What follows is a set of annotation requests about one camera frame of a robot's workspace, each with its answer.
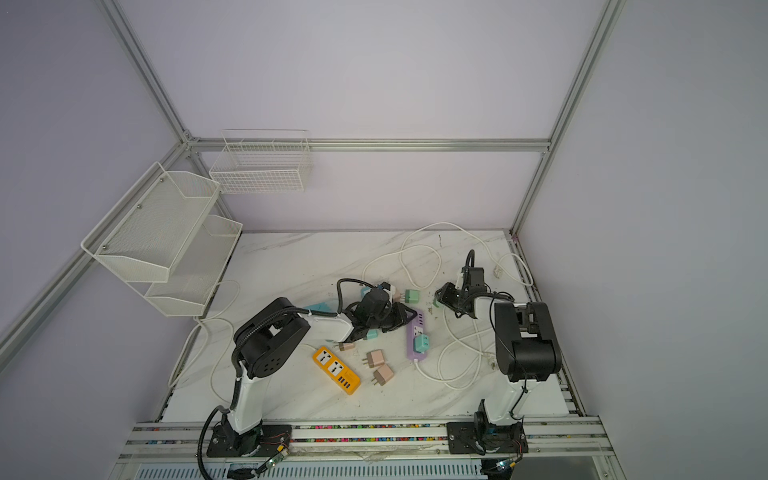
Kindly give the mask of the purple power strip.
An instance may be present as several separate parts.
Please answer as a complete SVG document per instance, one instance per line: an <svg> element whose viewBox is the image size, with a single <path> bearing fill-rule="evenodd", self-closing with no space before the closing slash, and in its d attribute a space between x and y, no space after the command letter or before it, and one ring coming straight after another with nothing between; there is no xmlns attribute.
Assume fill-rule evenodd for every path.
<svg viewBox="0 0 768 480"><path fill-rule="evenodd" d="M416 317L406 325L406 356L411 361L423 361L427 358L430 339L425 331L425 316L416 310Z"/></svg>

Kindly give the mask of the orange power strip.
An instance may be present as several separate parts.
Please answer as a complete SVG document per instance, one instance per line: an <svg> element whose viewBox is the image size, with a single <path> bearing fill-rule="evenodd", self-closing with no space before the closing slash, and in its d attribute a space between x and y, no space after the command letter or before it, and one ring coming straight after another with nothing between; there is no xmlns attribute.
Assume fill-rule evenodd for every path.
<svg viewBox="0 0 768 480"><path fill-rule="evenodd" d="M360 377L328 348L321 347L312 354L314 363L347 395L354 394L361 384Z"/></svg>

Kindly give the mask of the teal mountain-shaped power strip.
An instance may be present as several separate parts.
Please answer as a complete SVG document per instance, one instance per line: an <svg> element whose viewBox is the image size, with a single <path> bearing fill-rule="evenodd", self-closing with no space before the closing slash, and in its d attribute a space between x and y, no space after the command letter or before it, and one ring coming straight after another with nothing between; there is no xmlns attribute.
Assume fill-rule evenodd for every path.
<svg viewBox="0 0 768 480"><path fill-rule="evenodd" d="M307 306L314 315L336 315L337 312L327 302L319 302Z"/></svg>

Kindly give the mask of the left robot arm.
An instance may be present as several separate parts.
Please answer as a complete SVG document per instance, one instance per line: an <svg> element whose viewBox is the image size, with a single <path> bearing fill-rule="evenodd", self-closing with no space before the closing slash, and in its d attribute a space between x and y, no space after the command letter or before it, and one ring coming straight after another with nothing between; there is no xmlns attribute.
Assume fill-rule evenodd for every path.
<svg viewBox="0 0 768 480"><path fill-rule="evenodd" d="M278 297L234 332L232 398L227 406L213 411L221 416L226 435L239 439L258 431L269 379L303 340L355 343L371 330L389 333L418 317L416 309L395 299L395 288L387 282L374 285L341 278L336 282L336 295L333 312L299 307Z"/></svg>

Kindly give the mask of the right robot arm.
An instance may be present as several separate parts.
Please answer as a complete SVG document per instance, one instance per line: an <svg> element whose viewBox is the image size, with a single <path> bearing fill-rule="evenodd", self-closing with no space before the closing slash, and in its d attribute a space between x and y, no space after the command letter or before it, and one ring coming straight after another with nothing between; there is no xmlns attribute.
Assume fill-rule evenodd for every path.
<svg viewBox="0 0 768 480"><path fill-rule="evenodd" d="M463 267L461 283L447 282L435 300L455 316L487 322L494 334L493 353L505 378L496 397L484 403L485 418L522 421L521 409L531 390L562 368L562 352L550 309L543 302L519 303L484 282L480 267Z"/></svg>

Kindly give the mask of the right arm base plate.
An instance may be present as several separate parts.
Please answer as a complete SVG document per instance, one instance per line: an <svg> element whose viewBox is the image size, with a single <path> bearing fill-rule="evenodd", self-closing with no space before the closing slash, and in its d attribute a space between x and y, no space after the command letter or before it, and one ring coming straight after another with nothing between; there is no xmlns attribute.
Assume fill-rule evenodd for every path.
<svg viewBox="0 0 768 480"><path fill-rule="evenodd" d="M446 425L448 449L451 454L516 454L529 452L527 437L521 422L510 425L473 422L449 422Z"/></svg>

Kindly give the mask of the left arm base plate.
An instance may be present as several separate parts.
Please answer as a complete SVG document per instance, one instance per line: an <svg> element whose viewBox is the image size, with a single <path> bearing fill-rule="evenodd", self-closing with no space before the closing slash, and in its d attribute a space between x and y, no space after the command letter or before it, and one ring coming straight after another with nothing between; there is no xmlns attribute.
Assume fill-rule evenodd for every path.
<svg viewBox="0 0 768 480"><path fill-rule="evenodd" d="M209 458L269 458L289 447L292 430L288 424L267 424L238 434L220 422L213 427L205 453Z"/></svg>

